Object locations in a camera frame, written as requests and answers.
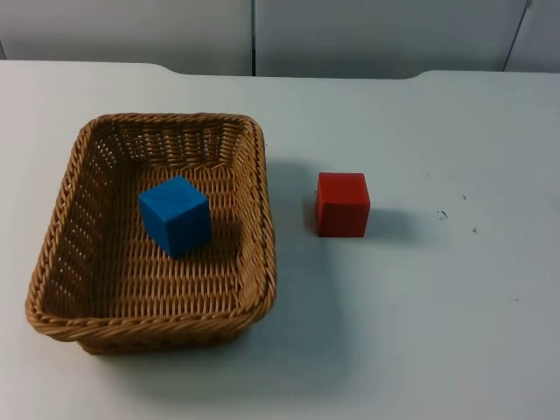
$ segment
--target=white table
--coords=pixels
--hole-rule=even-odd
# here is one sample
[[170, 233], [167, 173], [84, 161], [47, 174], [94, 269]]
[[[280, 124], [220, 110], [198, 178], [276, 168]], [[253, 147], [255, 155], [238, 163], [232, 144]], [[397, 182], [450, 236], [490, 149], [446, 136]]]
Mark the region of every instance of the white table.
[[[231, 346], [94, 357], [25, 321], [77, 131], [128, 111], [262, 125], [278, 295]], [[2, 418], [560, 418], [560, 75], [255, 79], [6, 61], [0, 128]], [[319, 171], [366, 174], [365, 239], [307, 228]]]

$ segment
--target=blue cube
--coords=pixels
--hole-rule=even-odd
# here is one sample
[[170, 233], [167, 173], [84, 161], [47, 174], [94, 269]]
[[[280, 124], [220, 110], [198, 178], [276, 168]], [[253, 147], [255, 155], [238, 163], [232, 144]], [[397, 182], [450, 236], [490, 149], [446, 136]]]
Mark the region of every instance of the blue cube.
[[143, 192], [138, 202], [148, 236], [173, 258], [212, 236], [208, 199], [183, 177]]

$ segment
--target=red cube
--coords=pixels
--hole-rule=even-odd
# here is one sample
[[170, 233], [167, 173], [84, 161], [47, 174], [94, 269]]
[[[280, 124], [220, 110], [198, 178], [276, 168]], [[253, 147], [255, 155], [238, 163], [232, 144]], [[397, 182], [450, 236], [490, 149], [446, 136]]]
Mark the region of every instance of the red cube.
[[369, 216], [368, 186], [363, 173], [321, 172], [315, 216], [319, 236], [363, 237]]

